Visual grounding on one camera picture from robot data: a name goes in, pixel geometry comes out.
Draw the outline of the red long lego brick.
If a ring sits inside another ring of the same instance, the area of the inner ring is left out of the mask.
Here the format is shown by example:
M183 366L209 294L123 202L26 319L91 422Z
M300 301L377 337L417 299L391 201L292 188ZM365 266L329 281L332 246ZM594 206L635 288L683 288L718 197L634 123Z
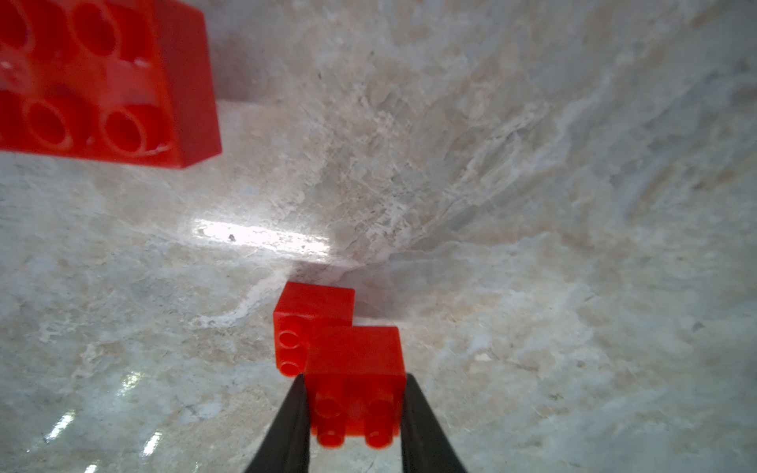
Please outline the red long lego brick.
M179 1L5 1L5 152L185 169L222 151L203 13Z

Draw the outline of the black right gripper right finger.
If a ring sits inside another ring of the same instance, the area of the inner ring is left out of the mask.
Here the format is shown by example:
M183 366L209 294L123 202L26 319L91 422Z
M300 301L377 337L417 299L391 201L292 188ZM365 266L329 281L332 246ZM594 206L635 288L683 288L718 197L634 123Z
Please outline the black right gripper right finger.
M404 473L467 473L412 374L407 375L400 439Z

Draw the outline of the red square lego brick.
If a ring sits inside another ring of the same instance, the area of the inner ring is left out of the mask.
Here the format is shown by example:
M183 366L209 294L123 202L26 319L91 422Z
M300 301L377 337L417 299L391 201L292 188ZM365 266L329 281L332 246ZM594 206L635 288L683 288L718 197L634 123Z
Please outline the red square lego brick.
M311 433L327 449L348 437L389 447L399 433L406 378L396 327L321 329L305 368Z
M287 378L306 367L311 341L324 326L351 326L353 289L287 282L273 312L276 366Z

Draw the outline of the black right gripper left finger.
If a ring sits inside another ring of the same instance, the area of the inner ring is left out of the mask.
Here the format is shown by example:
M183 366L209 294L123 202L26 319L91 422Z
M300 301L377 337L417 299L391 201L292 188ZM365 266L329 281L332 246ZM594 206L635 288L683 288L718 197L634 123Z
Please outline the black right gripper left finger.
M311 416L306 380L293 381L273 423L245 473L308 473Z

